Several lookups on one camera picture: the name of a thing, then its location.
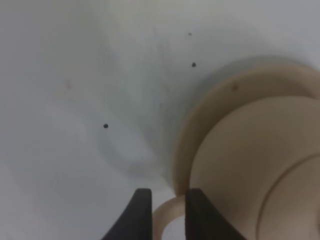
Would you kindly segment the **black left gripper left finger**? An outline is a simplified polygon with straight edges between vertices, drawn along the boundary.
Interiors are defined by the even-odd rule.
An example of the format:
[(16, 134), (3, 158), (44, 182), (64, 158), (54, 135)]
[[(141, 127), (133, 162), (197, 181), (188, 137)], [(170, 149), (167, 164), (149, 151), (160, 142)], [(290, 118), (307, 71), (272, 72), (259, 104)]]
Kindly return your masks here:
[(138, 188), (102, 240), (151, 240), (152, 191)]

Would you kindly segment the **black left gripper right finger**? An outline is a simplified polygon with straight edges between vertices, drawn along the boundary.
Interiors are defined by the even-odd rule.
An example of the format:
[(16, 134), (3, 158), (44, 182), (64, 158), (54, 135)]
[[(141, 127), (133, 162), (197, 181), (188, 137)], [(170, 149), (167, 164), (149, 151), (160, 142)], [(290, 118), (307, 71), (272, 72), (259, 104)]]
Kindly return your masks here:
[(187, 240), (243, 240), (199, 188), (185, 193), (185, 238)]

